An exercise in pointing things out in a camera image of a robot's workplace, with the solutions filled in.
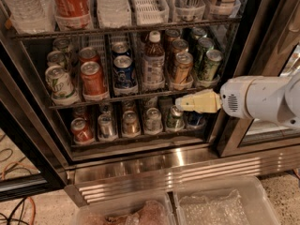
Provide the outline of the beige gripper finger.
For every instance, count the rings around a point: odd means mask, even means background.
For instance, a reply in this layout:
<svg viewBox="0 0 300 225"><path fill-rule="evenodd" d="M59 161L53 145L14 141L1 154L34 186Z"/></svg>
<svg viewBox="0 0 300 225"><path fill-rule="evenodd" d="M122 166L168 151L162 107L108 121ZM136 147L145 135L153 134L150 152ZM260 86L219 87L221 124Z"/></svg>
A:
<svg viewBox="0 0 300 225"><path fill-rule="evenodd" d="M177 98L175 106L185 112L216 113L221 108L221 99L212 89L205 89Z"/></svg>

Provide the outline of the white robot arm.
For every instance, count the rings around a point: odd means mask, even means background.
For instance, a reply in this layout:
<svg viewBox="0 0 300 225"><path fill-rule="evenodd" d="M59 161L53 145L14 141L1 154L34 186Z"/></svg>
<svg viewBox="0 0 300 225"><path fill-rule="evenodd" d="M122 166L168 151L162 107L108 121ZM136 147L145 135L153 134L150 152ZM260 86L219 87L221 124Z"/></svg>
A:
<svg viewBox="0 0 300 225"><path fill-rule="evenodd" d="M300 128L300 73L287 77L240 76L226 81L219 93L204 89L175 100L180 111L260 119Z"/></svg>

